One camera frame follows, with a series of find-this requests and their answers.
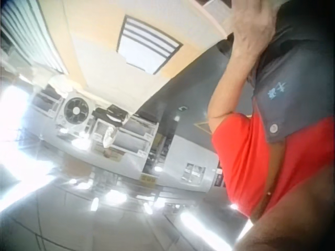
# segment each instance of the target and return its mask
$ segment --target fan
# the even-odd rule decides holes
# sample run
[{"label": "fan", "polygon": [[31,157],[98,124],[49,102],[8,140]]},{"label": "fan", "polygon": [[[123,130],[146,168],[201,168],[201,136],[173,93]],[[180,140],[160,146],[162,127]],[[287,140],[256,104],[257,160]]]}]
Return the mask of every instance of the fan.
[{"label": "fan", "polygon": [[83,123],[89,115],[87,102],[79,97],[70,99],[64,107],[64,116],[71,124]]}]

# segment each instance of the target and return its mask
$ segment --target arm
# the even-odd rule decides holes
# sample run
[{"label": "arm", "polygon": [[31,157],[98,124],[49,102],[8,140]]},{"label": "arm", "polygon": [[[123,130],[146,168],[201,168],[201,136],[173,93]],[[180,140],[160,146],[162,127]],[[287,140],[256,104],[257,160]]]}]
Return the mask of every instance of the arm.
[{"label": "arm", "polygon": [[334,166],[330,166],[286,195],[234,250],[314,250],[330,230],[334,210]]},{"label": "arm", "polygon": [[275,33],[276,10],[271,8],[268,0],[235,0],[232,7],[232,55],[208,106],[208,124],[212,133],[236,109],[251,69]]},{"label": "arm", "polygon": [[242,88],[254,64],[253,58],[232,54],[208,105],[207,118],[212,133],[236,109]]}]

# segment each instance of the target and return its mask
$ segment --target dark object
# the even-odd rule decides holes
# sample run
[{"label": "dark object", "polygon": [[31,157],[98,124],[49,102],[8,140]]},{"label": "dark object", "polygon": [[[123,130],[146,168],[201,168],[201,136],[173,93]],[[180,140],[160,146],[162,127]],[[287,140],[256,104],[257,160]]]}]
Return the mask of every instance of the dark object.
[{"label": "dark object", "polygon": [[92,115],[95,118],[102,119],[116,127],[121,127],[128,113],[115,105],[111,105],[107,108],[107,110],[96,108]]},{"label": "dark object", "polygon": [[82,98],[70,99],[64,107],[64,116],[66,120],[71,124],[80,124],[84,122],[90,109],[87,102]]},{"label": "dark object", "polygon": [[215,187],[221,187],[223,180],[224,180],[223,174],[218,174],[216,176],[216,180],[215,180],[214,186]]}]

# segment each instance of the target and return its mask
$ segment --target bright light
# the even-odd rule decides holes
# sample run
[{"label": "bright light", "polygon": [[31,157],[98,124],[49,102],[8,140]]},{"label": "bright light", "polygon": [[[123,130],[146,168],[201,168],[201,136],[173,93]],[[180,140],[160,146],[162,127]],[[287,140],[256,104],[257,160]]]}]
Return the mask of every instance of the bright light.
[{"label": "bright light", "polygon": [[23,81],[29,83],[29,84],[32,84],[31,81],[30,81],[29,79],[27,79],[26,77],[24,77],[24,76],[21,75],[21,74],[19,75],[19,78],[20,78],[21,80],[23,80]]},{"label": "bright light", "polygon": [[91,186],[93,185],[93,180],[90,179],[88,182],[81,182],[79,183],[76,188],[80,189],[80,190],[88,190],[91,188]]},{"label": "bright light", "polygon": [[86,132],[84,132],[84,131],[82,131],[82,132],[79,133],[79,136],[82,137],[82,138],[84,138],[84,139],[88,139],[89,134],[86,133]]},{"label": "bright light", "polygon": [[20,151],[16,145],[0,148],[0,161],[18,180],[34,180],[51,172],[54,165],[50,161],[37,161]]},{"label": "bright light", "polygon": [[233,210],[238,210],[239,209],[239,207],[236,204],[231,204],[230,208],[233,209]]},{"label": "bright light", "polygon": [[69,132],[68,128],[61,128],[59,131],[63,134],[67,134]]},{"label": "bright light", "polygon": [[72,184],[72,185],[77,184],[77,180],[76,179],[70,179],[69,183]]},{"label": "bright light", "polygon": [[160,167],[160,166],[155,166],[155,171],[158,172],[158,173],[160,173],[160,172],[163,171],[163,168]]},{"label": "bright light", "polygon": [[239,237],[237,238],[237,240],[242,239],[243,236],[245,236],[245,234],[250,230],[250,228],[253,227],[253,224],[250,220],[247,221],[247,223],[245,224],[244,228],[242,229]]},{"label": "bright light", "polygon": [[218,235],[209,231],[189,212],[181,214],[181,221],[194,234],[201,237],[210,247],[217,251],[231,251],[231,247]]},{"label": "bright light", "polygon": [[202,237],[206,233],[205,227],[189,212],[182,213],[180,217],[183,224],[194,234]]},{"label": "bright light", "polygon": [[21,119],[27,107],[29,95],[13,85],[0,92],[0,141],[13,142],[21,128]]},{"label": "bright light", "polygon": [[106,194],[106,197],[114,204],[122,204],[127,201],[127,195],[117,190],[111,190]]},{"label": "bright light", "polygon": [[79,150],[88,150],[91,146],[91,141],[88,139],[75,139],[72,142],[72,145],[77,147]]},{"label": "bright light", "polygon": [[91,211],[95,212],[99,207],[99,198],[94,198],[91,205]]},{"label": "bright light", "polygon": [[203,237],[204,241],[214,250],[217,251],[231,251],[231,247],[227,242],[222,240],[217,234],[212,231],[207,231]]},{"label": "bright light", "polygon": [[38,177],[36,179],[24,180],[16,184],[10,191],[5,193],[0,200],[0,212],[10,207],[16,201],[24,198],[30,193],[44,187],[55,179],[53,176]]},{"label": "bright light", "polygon": [[166,200],[164,198],[158,197],[157,201],[154,203],[155,208],[163,208],[165,206]]},{"label": "bright light", "polygon": [[143,206],[144,206],[144,210],[146,211],[147,214],[149,214],[149,215],[153,214],[152,208],[151,208],[151,206],[149,206],[148,203],[144,203]]}]

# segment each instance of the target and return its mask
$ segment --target ceiling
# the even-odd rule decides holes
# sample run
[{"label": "ceiling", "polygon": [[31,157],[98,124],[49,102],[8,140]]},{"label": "ceiling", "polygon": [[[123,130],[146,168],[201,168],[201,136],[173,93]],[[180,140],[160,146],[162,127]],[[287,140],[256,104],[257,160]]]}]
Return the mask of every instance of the ceiling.
[{"label": "ceiling", "polygon": [[[186,69],[175,76],[140,109],[166,121],[173,121],[179,115],[175,134],[213,151],[210,135],[196,127],[195,123],[205,122],[210,97],[226,68],[228,59],[216,46],[210,48]],[[242,90],[237,112],[252,113],[251,97],[253,88],[246,84]],[[187,106],[186,111],[178,107]]]}]

